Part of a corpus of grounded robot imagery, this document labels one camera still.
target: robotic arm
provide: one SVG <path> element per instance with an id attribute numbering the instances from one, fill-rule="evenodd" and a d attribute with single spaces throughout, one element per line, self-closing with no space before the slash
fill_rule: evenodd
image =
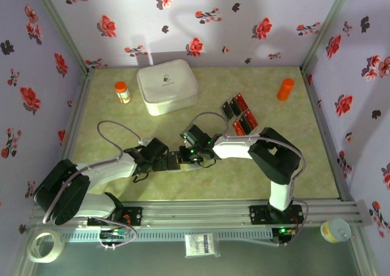
<path id="1" fill-rule="evenodd" d="M 111 163 L 74 165 L 70 160 L 60 161 L 34 192 L 34 199 L 47 212 L 62 185 L 81 169 L 65 188 L 51 211 L 51 220 L 61 225 L 74 217 L 98 217 L 117 221 L 122 216 L 123 206 L 112 194 L 90 194 L 95 186 L 121 177 L 141 175 L 154 171 L 180 171 L 185 165 L 201 168 L 207 160 L 214 162 L 230 157 L 249 158 L 271 180 L 269 216 L 277 222 L 286 216 L 291 203 L 290 187 L 293 172 L 298 168 L 301 154 L 284 137 L 272 128 L 255 136 L 226 137 L 221 134 L 209 137 L 196 125 L 189 125 L 180 136 L 186 146 L 169 151 L 159 139 L 154 138 L 146 146 L 124 150 Z"/>

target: white wall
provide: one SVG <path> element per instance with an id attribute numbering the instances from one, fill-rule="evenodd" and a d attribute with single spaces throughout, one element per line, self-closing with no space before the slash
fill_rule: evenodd
<path id="1" fill-rule="evenodd" d="M 321 100 L 318 110 L 324 112 L 338 155 L 344 153 L 346 165 L 342 159 L 339 162 L 350 192 L 370 209 L 373 225 L 366 231 L 382 275 L 389 274 L 390 245 L 389 11 L 388 0 L 348 0 L 307 70 L 310 88 Z M 363 29 L 362 20 L 367 16 L 369 27 Z M 349 36 L 345 22 L 352 26 Z M 335 46 L 336 52 L 329 58 L 326 47 L 331 37 L 338 35 L 339 48 Z M 368 71 L 367 59 L 373 56 L 379 60 L 368 69 L 375 78 L 362 77 L 362 70 Z M 338 116 L 335 103 L 342 94 L 350 97 L 345 99 L 344 111 L 339 106 L 342 113 Z"/>
<path id="2" fill-rule="evenodd" d="M 29 19 L 26 4 L 37 18 L 33 12 Z M 0 274 L 10 275 L 24 225 L 28 228 L 31 195 L 57 162 L 59 131 L 67 125 L 68 101 L 82 72 L 39 0 L 0 0 L 0 10 L 0 43 L 13 46 L 13 52 L 0 51 Z M 65 60 L 62 73 L 56 53 Z M 31 98 L 26 101 L 22 93 Z"/>
<path id="3" fill-rule="evenodd" d="M 316 37 L 334 0 L 52 0 L 84 60 L 102 59 L 102 65 L 146 66 L 177 58 L 191 66 L 299 66 Z M 239 10 L 233 6 L 239 3 Z M 201 24 L 196 13 L 212 13 L 214 21 Z M 97 25 L 106 15 L 113 22 L 109 36 Z M 252 38 L 254 26 L 268 18 L 266 39 Z M 168 26 L 168 32 L 162 31 Z M 187 55 L 186 46 L 198 38 L 200 55 Z M 223 53 L 224 47 L 230 51 Z M 131 57 L 125 48 L 147 52 Z M 278 54 L 272 60 L 269 54 Z"/>

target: white plastic container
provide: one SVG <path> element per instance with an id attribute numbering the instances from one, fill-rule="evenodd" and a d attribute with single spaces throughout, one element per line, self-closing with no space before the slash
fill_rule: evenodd
<path id="1" fill-rule="evenodd" d="M 197 82 L 184 60 L 142 68 L 136 78 L 147 111 L 152 116 L 197 103 Z"/>

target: pill bottle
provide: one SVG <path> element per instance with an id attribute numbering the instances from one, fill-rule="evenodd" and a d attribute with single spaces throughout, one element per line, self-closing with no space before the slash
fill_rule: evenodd
<path id="1" fill-rule="evenodd" d="M 115 91 L 121 103 L 126 104 L 131 100 L 129 90 L 127 89 L 125 82 L 123 81 L 116 82 Z"/>
<path id="2" fill-rule="evenodd" d="M 294 82 L 293 79 L 286 78 L 283 81 L 283 83 L 282 83 L 282 85 L 281 85 L 281 87 L 279 89 L 279 92 L 278 92 L 278 95 L 277 95 L 278 99 L 281 100 L 281 101 L 287 100 L 288 96 L 290 95 L 291 90 L 294 87 L 294 84 L 295 84 L 295 82 Z"/>

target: metal frame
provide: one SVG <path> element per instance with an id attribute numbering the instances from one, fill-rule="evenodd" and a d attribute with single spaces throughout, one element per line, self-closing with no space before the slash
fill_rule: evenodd
<path id="1" fill-rule="evenodd" d="M 323 39 L 326 30 L 331 26 L 335 16 L 341 11 L 346 0 L 336 0 L 331 10 L 329 11 L 315 42 L 313 43 L 307 57 L 302 66 L 302 77 L 306 79 L 305 69 L 310 60 L 315 55 L 317 47 Z M 59 28 L 62 37 L 69 46 L 71 52 L 75 55 L 78 63 L 86 72 L 83 60 L 72 41 L 69 33 L 62 23 L 53 3 L 50 0 L 42 0 L 44 6 L 49 11 L 49 14 L 54 24 Z M 65 145 L 62 148 L 60 159 L 68 158 L 72 155 L 77 139 L 80 123 L 82 120 L 83 111 L 87 102 L 88 92 L 91 85 L 93 70 L 87 74 L 85 80 L 81 83 L 80 90 L 77 94 L 77 100 L 74 103 L 74 108 L 69 119 L 69 124 L 66 129 L 68 134 Z M 366 224 L 370 224 L 371 220 L 366 214 L 365 208 L 362 209 L 359 203 L 353 202 L 351 195 L 348 192 L 348 187 L 345 180 L 342 179 L 341 171 L 336 164 L 335 148 L 331 138 L 328 136 L 329 130 L 324 122 L 325 119 L 316 110 L 316 92 L 308 94 L 311 106 L 316 117 L 316 121 L 321 133 L 321 137 L 327 152 L 328 159 L 331 164 L 333 176 L 335 178 L 336 187 L 340 199 L 308 199 L 309 215 L 305 227 L 318 227 L 324 221 L 333 218 L 342 217 L 352 228 L 351 245 L 355 254 L 358 267 L 361 275 L 377 275 L 374 256 L 369 247 L 364 230 L 361 228 Z M 214 230 L 216 232 L 226 231 L 226 239 L 229 240 L 250 240 L 259 239 L 253 231 L 262 231 L 267 235 L 270 227 L 280 227 L 280 225 L 252 225 L 250 223 L 249 206 L 261 205 L 267 203 L 265 200 L 184 200 L 184 201 L 146 201 L 146 202 L 126 202 L 125 206 L 143 207 L 143 220 L 140 227 L 136 227 L 140 232 L 144 233 L 144 241 L 170 241 L 181 240 L 176 234 L 183 235 L 189 232 L 201 232 L 202 230 Z M 35 229 L 41 228 L 40 222 L 43 218 L 43 210 L 35 207 L 30 219 L 30 229 L 24 236 L 23 242 L 19 247 L 18 257 L 13 268 L 12 275 L 33 275 L 35 263 L 30 262 L 26 256 L 26 247 L 29 238 L 34 233 Z M 55 226 L 52 223 L 45 225 L 45 228 L 51 228 L 67 235 L 69 241 L 96 241 L 96 237 L 88 237 L 90 234 L 97 234 L 100 227 L 87 227 L 87 220 L 73 219 L 68 223 Z"/>
<path id="2" fill-rule="evenodd" d="M 351 226 L 362 226 L 365 222 L 355 202 L 341 202 L 337 199 L 308 199 L 309 215 L 306 226 L 318 227 L 324 221 L 342 217 Z M 252 225 L 249 206 L 266 205 L 266 200 L 175 200 L 125 202 L 125 207 L 142 207 L 141 226 L 135 229 L 207 229 L 207 228 L 279 228 L 294 227 L 295 224 Z M 35 208 L 30 220 L 31 225 L 39 225 L 44 212 Z M 101 227 L 87 226 L 84 218 L 74 218 L 56 226 L 48 223 L 45 227 L 57 230 L 100 230 Z"/>
<path id="3" fill-rule="evenodd" d="M 335 2 L 333 3 L 332 7 L 328 12 L 328 15 L 326 16 L 324 22 L 322 23 L 321 29 L 316 39 L 314 40 L 314 43 L 312 44 L 308 54 L 305 57 L 305 60 L 303 61 L 303 65 L 302 65 L 303 70 L 307 69 L 309 62 L 316 55 L 320 42 L 324 38 L 328 29 L 332 26 L 333 20 L 339 15 L 345 2 L 346 0 L 335 0 Z"/>

